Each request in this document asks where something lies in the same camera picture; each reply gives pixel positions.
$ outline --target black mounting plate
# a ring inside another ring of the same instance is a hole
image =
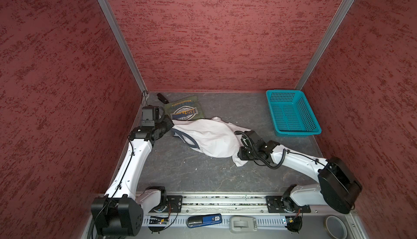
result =
[[[268,207],[268,213],[286,213],[289,214],[289,212],[285,211],[285,209],[282,207],[281,202],[282,196],[265,196],[266,199],[266,206]],[[309,205],[302,206],[301,210],[303,213],[311,213],[311,209]]]
[[[166,196],[167,199],[167,204],[171,203],[171,212],[172,213],[180,213],[181,212],[181,207],[182,207],[182,196]],[[162,211],[156,211],[157,207],[153,208],[149,213],[153,214],[153,213],[168,213],[168,207],[166,207],[164,210]]]

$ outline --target red wall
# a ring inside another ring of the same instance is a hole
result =
[[[417,234],[417,0],[356,0],[303,91],[371,238]]]
[[[0,238],[78,238],[141,93],[97,0],[0,2]]]
[[[109,0],[149,90],[294,88],[341,0]]]

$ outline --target blue and black device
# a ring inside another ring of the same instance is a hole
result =
[[[222,223],[221,214],[208,214],[205,216],[192,216],[187,219],[188,228],[195,228],[200,226],[220,224]]]

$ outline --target coiled black cable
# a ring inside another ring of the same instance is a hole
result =
[[[270,169],[278,169],[282,165],[282,163],[284,163],[284,159],[285,159],[285,155],[286,155],[286,150],[285,149],[282,150],[282,157],[281,157],[281,160],[279,161],[279,163],[276,164],[275,166],[271,166],[271,164],[268,161],[266,161],[266,159],[263,158],[262,155],[259,155],[258,154],[258,151],[255,150],[251,139],[244,132],[242,132],[242,131],[235,131],[234,134],[235,135],[245,136],[249,144],[245,144],[246,142],[245,142],[245,140],[242,137],[241,140],[242,140],[243,145],[246,148],[249,148],[250,151],[252,151],[252,153],[255,155],[255,157],[257,157],[260,161],[262,161],[268,168],[270,168]]]

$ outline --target printed logo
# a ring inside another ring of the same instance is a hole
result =
[[[173,120],[180,120],[180,121],[188,121],[192,119],[195,115],[199,112],[197,108],[193,108],[190,106],[182,106],[178,108],[174,113],[171,113],[171,119]]]

